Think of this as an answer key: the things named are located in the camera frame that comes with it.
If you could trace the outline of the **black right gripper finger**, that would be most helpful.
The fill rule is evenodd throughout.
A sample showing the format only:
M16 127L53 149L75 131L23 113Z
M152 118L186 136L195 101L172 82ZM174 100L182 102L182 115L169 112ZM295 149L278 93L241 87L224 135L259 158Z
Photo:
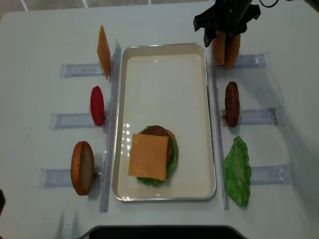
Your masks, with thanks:
M237 31L234 31L234 32L229 32L229 33L226 33L226 37L227 38L234 38L236 37L237 35L241 34L241 31L240 30L237 30Z

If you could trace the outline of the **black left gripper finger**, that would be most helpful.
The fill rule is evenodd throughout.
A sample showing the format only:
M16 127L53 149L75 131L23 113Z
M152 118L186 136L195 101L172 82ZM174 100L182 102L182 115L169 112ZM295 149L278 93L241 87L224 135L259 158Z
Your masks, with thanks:
M204 30L204 44L208 47L210 43L216 38L216 31L214 29L206 28Z

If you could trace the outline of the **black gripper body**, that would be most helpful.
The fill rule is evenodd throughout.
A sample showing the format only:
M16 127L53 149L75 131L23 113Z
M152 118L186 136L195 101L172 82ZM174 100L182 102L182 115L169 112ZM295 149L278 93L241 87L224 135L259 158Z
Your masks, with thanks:
M212 7L194 17L194 30L245 32L247 23L257 20L260 14L260 7L250 0L216 0Z

